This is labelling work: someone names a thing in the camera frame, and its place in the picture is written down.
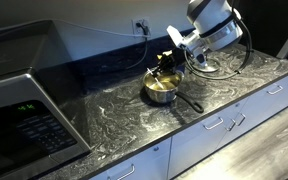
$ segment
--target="floor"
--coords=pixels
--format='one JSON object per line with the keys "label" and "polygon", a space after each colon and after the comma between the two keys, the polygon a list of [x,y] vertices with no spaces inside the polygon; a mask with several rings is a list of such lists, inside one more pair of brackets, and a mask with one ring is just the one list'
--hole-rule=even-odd
{"label": "floor", "polygon": [[288,180],[288,108],[176,180]]}

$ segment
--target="microwave display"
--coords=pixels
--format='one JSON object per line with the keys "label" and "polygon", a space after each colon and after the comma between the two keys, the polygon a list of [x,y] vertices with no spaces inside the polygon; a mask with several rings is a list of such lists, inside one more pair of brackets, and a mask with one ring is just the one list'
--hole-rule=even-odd
{"label": "microwave display", "polygon": [[0,108],[0,175],[76,143],[40,101]]}

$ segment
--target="granite countertop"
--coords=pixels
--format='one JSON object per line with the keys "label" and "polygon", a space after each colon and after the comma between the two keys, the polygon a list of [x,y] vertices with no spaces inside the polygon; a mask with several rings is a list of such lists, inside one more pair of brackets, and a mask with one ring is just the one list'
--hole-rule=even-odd
{"label": "granite countertop", "polygon": [[[221,63],[214,75],[235,70],[244,54],[241,46],[209,54],[210,60]],[[41,179],[88,179],[288,75],[288,60],[259,52],[253,59],[241,74],[226,80],[208,80],[185,71],[179,90],[199,102],[203,114],[180,98],[168,104],[152,102],[142,84],[147,64],[85,75],[83,96],[63,107],[70,107],[71,123],[89,143],[91,153]]]}

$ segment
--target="white wall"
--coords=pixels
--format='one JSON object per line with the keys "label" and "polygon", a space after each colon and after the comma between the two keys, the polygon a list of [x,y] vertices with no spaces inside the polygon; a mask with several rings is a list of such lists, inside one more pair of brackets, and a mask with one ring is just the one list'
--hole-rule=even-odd
{"label": "white wall", "polygon": [[[151,39],[173,25],[192,28],[186,19],[190,0],[0,0],[0,27],[39,19],[60,19],[86,27],[132,34],[131,20],[148,17]],[[56,23],[74,60],[141,42],[142,38],[90,31]]]}

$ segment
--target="pot handle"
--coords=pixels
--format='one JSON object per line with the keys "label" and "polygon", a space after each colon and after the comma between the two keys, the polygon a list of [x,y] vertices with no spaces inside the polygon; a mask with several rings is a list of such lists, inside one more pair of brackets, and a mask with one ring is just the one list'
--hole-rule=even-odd
{"label": "pot handle", "polygon": [[190,96],[179,91],[177,91],[175,95],[182,98],[184,101],[186,101],[196,112],[198,113],[204,112],[204,108],[198,102],[192,100]]}

